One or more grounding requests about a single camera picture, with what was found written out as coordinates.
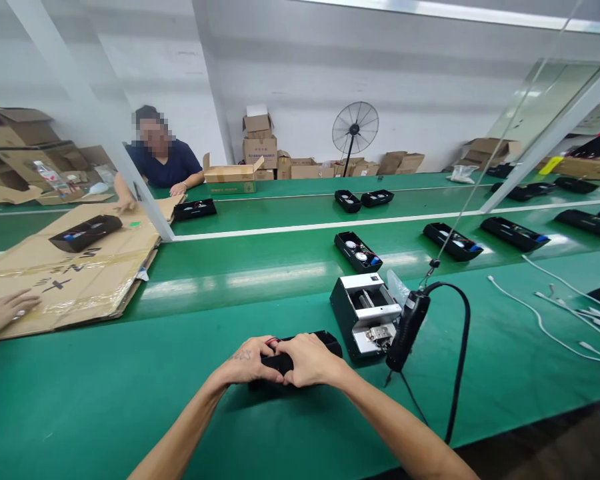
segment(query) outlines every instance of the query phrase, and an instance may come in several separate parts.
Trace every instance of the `navy blue shirt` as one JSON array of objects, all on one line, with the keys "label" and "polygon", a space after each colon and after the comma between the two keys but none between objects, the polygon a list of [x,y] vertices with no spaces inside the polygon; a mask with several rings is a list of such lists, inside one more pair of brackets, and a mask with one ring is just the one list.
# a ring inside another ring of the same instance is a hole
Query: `navy blue shirt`
[{"label": "navy blue shirt", "polygon": [[127,145],[127,152],[140,175],[144,175],[155,188],[171,188],[186,180],[190,175],[202,171],[191,148],[180,140],[171,142],[169,160],[163,165],[158,162],[141,141]]}]

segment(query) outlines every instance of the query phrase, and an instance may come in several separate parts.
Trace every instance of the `water bottle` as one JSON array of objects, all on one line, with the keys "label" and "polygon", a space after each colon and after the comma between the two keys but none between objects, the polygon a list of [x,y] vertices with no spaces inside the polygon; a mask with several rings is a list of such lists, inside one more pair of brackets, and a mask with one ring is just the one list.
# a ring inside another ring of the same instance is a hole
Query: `water bottle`
[{"label": "water bottle", "polygon": [[36,170],[38,170],[40,176],[44,178],[44,180],[46,180],[47,183],[54,188],[54,190],[57,190],[60,193],[71,192],[67,182],[62,180],[62,177],[58,175],[55,170],[49,168],[40,160],[34,161],[33,164],[35,165]]}]

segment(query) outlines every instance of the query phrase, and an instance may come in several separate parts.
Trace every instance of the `hand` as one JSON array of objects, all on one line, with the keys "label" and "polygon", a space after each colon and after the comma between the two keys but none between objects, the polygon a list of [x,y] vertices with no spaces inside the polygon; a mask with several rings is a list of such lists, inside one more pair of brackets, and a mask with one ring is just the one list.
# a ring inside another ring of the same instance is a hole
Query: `hand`
[{"label": "hand", "polygon": [[347,363],[332,354],[314,333],[300,333],[292,340],[278,343],[275,354],[281,353],[289,354],[293,360],[293,370],[289,370],[285,375],[285,385],[333,385],[344,372],[351,370]]},{"label": "hand", "polygon": [[172,197],[177,197],[178,195],[182,195],[187,191],[187,186],[180,182],[180,183],[176,183],[174,186],[171,187],[171,190],[169,191],[169,193],[171,194]]},{"label": "hand", "polygon": [[20,290],[16,293],[0,297],[0,330],[10,322],[26,315],[40,303],[38,295],[25,295],[31,289]]},{"label": "hand", "polygon": [[122,213],[124,211],[132,211],[135,209],[136,202],[133,197],[120,197],[118,202],[115,204],[114,209]]},{"label": "hand", "polygon": [[232,383],[248,383],[253,380],[264,379],[282,383],[283,377],[260,361],[260,354],[267,357],[274,356],[274,351],[265,343],[272,339],[271,335],[250,338],[229,359],[217,368],[211,377],[222,385]]}]

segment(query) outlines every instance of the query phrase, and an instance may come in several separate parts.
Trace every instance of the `arm tattoo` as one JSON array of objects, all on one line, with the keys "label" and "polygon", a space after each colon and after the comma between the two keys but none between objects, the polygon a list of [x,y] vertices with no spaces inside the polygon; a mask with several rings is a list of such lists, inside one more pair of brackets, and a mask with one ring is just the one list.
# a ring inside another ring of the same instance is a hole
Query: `arm tattoo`
[{"label": "arm tattoo", "polygon": [[251,360],[251,350],[238,350],[229,360]]}]

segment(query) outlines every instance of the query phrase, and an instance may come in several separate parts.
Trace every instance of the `person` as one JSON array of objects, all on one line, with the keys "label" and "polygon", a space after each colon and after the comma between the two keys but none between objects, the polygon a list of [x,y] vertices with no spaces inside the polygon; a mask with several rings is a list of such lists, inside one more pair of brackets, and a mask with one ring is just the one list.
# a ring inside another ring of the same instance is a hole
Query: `person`
[{"label": "person", "polygon": [[[168,188],[174,197],[205,181],[205,175],[191,148],[169,133],[161,113],[144,105],[134,113],[140,141],[127,145],[127,152],[140,175],[154,188]],[[135,200],[120,173],[113,184],[121,211],[135,207]]]},{"label": "person", "polygon": [[40,303],[38,295],[25,295],[31,289],[24,289],[0,297],[0,330],[13,321],[20,320]]},{"label": "person", "polygon": [[[270,357],[281,353],[287,353],[293,361],[293,370],[284,377],[260,360],[261,354]],[[256,379],[296,387],[321,383],[337,388],[358,408],[402,468],[416,480],[477,479],[473,470],[424,423],[362,379],[314,334],[306,333],[284,342],[277,342],[270,335],[244,342],[209,376],[129,479],[182,478],[220,398],[230,385]]]}]

